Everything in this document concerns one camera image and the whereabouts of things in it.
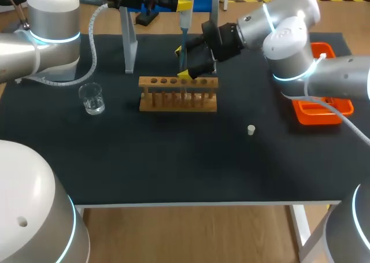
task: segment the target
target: white bottle cap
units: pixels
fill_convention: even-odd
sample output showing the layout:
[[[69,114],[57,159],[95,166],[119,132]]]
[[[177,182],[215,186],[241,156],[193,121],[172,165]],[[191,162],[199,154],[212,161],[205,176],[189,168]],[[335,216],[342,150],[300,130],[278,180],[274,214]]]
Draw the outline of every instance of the white bottle cap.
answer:
[[[254,125],[248,125],[248,135],[249,136],[252,136],[255,130],[256,130],[256,127]]]

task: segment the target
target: black stand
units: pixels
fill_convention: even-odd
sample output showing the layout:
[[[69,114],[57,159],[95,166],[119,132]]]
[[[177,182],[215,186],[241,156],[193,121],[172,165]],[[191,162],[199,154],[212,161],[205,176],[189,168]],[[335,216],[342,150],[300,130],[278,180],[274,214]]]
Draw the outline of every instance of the black stand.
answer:
[[[148,26],[158,15],[159,13],[150,13],[148,16],[145,13],[140,13],[136,17],[136,24]]]

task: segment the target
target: wooden test tube rack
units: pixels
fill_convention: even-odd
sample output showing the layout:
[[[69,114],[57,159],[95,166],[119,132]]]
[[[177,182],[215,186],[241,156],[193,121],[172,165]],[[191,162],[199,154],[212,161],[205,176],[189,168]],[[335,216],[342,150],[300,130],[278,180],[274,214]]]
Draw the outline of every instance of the wooden test tube rack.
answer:
[[[141,76],[143,88],[140,111],[150,112],[216,112],[216,77],[199,77],[194,80],[177,77]]]

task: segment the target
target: metal stand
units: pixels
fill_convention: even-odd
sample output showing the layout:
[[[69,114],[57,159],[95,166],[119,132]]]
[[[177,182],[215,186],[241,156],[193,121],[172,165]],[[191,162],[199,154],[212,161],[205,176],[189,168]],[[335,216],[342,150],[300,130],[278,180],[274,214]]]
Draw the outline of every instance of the metal stand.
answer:
[[[125,55],[126,73],[133,73],[138,49],[138,41],[134,30],[134,24],[131,15],[126,7],[120,7],[123,51]]]
[[[216,25],[219,25],[219,3],[220,0],[212,0],[212,11],[209,14],[209,19],[212,20]]]

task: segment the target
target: robotic arm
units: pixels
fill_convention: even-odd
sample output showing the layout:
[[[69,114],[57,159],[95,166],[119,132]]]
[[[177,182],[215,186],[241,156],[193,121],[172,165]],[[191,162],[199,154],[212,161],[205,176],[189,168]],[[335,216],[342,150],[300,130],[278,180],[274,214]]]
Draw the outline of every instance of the robotic arm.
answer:
[[[346,56],[321,60],[313,58],[308,29],[320,21],[316,0],[274,0],[237,20],[216,27],[202,25],[203,34],[187,42],[188,56],[200,50],[206,56],[195,60],[179,76],[195,79],[214,71],[214,61],[223,62],[242,49],[262,48],[282,93],[302,97],[309,77],[308,93],[316,97],[370,98],[370,57]]]
[[[116,8],[144,6],[148,11],[158,5],[171,11],[192,6],[187,0],[81,1],[95,5],[108,2]],[[28,4],[31,30],[0,34],[0,83],[42,71],[55,73],[55,80],[61,72],[74,75],[79,60],[79,0],[28,0]],[[315,63],[308,30],[319,20],[316,0],[274,0],[236,23],[217,27],[212,20],[207,21],[202,24],[203,34],[186,43],[190,67],[179,76],[195,79],[213,72],[215,61],[228,60],[242,49],[263,47],[275,82],[286,96],[303,96],[309,74],[310,95],[369,98],[370,57],[348,56]],[[181,27],[188,28],[188,23],[182,21]]]
[[[29,31],[13,34],[0,34],[0,83],[26,76],[43,77],[47,72],[47,84],[68,86],[82,81],[82,78],[69,83],[56,83],[66,76],[75,76],[80,53],[79,0],[27,0]],[[94,5],[107,4],[112,8],[126,6],[150,12],[156,6],[172,12],[188,11],[193,7],[192,0],[81,0]],[[92,36],[93,66],[94,47]]]

